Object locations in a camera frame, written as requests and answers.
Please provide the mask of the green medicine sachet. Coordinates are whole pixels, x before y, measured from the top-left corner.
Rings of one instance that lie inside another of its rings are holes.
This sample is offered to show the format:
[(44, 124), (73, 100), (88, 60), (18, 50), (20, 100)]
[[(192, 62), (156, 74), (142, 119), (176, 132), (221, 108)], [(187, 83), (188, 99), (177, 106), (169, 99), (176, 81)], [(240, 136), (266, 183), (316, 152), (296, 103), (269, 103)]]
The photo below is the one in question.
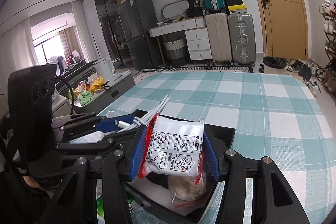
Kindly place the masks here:
[(97, 223), (104, 224), (104, 207), (103, 207), (103, 196), (100, 196), (96, 200), (96, 209), (97, 209)]

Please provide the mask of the white red instruction packet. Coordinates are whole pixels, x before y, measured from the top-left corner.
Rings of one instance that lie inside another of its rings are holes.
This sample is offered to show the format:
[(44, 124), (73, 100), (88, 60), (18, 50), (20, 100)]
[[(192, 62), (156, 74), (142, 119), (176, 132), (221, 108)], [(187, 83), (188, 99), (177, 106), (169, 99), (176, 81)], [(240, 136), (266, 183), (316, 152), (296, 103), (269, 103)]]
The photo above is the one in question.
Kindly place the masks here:
[(204, 123), (178, 121), (157, 115), (147, 133), (146, 151), (138, 173), (189, 177), (198, 184), (203, 166)]

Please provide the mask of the white rope zip bag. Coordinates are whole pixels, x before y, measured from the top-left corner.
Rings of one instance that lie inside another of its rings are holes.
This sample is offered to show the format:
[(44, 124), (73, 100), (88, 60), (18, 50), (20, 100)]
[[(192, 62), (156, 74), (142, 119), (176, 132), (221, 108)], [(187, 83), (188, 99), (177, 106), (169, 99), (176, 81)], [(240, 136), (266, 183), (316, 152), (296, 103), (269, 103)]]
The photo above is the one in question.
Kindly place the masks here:
[(192, 178), (169, 176), (168, 187), (171, 192), (170, 210), (183, 216), (204, 207), (209, 197), (204, 173)]

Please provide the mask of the grey side cabinet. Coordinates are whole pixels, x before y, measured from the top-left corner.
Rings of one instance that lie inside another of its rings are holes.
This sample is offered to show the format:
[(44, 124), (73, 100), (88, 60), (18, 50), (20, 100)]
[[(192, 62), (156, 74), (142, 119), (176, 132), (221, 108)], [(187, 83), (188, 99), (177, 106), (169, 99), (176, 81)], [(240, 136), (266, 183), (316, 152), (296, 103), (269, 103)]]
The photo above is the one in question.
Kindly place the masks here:
[[(117, 73), (117, 79), (107, 83), (106, 88), (102, 88), (93, 94), (93, 99), (81, 106), (78, 99), (74, 102), (73, 113), (100, 113), (126, 91), (134, 87), (135, 82), (130, 71)], [(52, 102), (52, 116), (59, 117), (69, 115), (72, 108), (72, 100), (67, 98), (65, 93), (60, 93), (58, 98)]]

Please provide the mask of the white kettle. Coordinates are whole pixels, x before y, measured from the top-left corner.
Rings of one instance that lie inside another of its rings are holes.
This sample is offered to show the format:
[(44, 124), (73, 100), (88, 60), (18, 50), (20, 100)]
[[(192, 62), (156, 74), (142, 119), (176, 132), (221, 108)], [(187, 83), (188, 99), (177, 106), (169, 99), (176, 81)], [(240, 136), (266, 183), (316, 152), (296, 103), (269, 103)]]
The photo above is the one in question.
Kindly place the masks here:
[(103, 77), (105, 82), (114, 80), (115, 68), (110, 57), (94, 62), (93, 66), (97, 75)]

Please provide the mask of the black cardboard box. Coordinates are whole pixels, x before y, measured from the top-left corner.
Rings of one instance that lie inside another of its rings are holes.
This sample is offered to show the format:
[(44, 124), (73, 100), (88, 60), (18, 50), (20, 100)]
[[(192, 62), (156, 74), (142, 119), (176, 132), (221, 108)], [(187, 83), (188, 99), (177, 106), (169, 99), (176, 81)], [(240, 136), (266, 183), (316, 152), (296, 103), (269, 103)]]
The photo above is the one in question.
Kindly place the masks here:
[(178, 215), (206, 208), (218, 182), (228, 175), (227, 145), (202, 121), (133, 114), (98, 125), (111, 142), (102, 164), (104, 221), (131, 223), (126, 188)]

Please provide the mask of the teal checked tablecloth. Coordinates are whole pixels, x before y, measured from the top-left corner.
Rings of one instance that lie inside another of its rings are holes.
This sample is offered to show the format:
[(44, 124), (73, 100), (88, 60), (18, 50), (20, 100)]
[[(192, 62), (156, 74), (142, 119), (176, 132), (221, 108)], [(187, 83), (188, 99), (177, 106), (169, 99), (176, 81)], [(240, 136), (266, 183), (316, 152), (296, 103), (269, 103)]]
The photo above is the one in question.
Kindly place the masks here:
[(311, 91), (290, 76), (238, 72), (165, 72), (151, 75), (107, 106), (125, 115), (151, 110), (235, 129), (232, 148), (251, 159), (271, 157), (311, 223), (335, 205), (335, 141)]

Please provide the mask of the woven laundry basket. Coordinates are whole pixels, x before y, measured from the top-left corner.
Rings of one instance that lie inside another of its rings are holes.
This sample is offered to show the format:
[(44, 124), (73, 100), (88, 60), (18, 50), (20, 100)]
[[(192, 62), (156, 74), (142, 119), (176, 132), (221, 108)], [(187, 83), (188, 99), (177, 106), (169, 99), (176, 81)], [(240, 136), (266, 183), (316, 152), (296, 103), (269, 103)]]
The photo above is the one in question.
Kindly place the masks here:
[(189, 62), (187, 45), (183, 38), (179, 38), (172, 42), (165, 42), (164, 45), (172, 67), (181, 67)]

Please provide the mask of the grey refrigerator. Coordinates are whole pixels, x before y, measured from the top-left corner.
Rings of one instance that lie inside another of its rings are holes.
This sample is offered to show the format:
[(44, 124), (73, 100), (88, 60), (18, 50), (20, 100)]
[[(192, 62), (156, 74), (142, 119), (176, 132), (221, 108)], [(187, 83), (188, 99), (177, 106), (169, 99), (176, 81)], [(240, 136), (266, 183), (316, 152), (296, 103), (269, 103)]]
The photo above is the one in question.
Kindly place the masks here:
[(152, 0), (126, 0), (117, 7), (135, 69), (156, 68), (162, 57), (149, 29), (158, 23)]

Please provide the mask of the white drawer desk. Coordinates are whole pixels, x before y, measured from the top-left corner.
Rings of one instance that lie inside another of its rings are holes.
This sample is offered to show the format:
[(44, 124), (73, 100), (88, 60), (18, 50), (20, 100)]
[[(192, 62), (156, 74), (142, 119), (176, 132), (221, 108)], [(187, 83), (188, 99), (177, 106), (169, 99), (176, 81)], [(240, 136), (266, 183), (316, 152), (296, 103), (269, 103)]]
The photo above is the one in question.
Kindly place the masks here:
[(209, 34), (204, 17), (185, 19), (173, 23), (162, 23), (149, 29), (149, 34), (157, 40), (164, 36), (166, 41), (182, 38), (186, 42), (190, 60), (213, 60)]

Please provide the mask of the black trash bin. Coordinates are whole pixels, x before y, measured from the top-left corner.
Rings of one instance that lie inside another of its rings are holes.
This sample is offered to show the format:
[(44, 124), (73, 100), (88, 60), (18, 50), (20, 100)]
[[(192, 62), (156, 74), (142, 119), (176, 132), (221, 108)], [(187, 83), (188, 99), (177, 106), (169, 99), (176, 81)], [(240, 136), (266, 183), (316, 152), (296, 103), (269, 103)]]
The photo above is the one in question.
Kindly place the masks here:
[(287, 66), (286, 59), (282, 59), (279, 57), (268, 57), (265, 56), (262, 58), (264, 65), (275, 68), (275, 69), (284, 69)]

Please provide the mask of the beige suitcase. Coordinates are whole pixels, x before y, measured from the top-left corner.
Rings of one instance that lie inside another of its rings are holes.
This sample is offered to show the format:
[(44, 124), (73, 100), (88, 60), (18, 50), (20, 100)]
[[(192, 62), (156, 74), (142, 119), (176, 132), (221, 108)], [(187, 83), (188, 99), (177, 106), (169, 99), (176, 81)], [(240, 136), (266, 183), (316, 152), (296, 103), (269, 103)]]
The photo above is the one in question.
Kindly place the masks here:
[(228, 29), (228, 16), (224, 13), (205, 16), (211, 53), (215, 62), (231, 62), (231, 41)]

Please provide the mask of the silver suitcase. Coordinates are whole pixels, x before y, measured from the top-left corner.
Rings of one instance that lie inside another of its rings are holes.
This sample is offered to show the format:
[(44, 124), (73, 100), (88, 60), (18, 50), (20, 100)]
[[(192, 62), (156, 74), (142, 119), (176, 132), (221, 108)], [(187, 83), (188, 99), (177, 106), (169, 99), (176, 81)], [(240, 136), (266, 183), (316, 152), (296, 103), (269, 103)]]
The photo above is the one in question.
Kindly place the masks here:
[(228, 16), (232, 61), (238, 65), (255, 66), (256, 41), (251, 14), (231, 14)]

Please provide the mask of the wooden door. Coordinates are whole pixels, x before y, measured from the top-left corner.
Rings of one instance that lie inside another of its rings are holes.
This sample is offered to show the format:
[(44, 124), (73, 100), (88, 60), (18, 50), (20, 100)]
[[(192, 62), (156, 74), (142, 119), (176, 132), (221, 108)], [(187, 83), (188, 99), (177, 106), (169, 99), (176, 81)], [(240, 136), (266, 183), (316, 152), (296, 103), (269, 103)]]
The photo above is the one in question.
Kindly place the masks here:
[(304, 0), (257, 0), (266, 56), (307, 58), (308, 32)]

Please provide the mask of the wooden shoe rack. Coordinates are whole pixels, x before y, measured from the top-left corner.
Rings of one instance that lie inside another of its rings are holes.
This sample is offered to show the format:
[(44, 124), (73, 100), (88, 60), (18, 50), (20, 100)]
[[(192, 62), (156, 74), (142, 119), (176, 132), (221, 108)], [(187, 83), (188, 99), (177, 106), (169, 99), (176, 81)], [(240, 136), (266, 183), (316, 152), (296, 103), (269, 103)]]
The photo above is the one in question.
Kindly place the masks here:
[(326, 36), (325, 53), (329, 62), (325, 66), (325, 79), (322, 86), (335, 99), (335, 4), (324, 0), (319, 5), (319, 13), (323, 16), (323, 33)]

